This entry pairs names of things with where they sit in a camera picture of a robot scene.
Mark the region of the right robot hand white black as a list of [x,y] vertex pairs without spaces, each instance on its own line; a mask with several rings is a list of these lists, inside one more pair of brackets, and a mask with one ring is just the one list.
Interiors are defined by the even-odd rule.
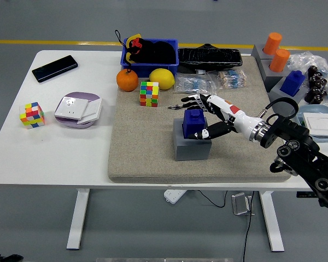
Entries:
[[250,117],[244,111],[216,95],[194,94],[181,99],[187,109],[201,109],[216,115],[220,122],[206,127],[197,133],[188,135],[189,139],[210,140],[231,131],[242,133],[250,141],[262,127],[262,119]]

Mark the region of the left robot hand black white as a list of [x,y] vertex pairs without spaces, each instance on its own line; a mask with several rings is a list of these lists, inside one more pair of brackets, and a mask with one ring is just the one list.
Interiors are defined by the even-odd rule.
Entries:
[[4,257],[0,254],[0,262],[20,262],[23,261],[23,256],[19,254],[12,254],[7,257]]

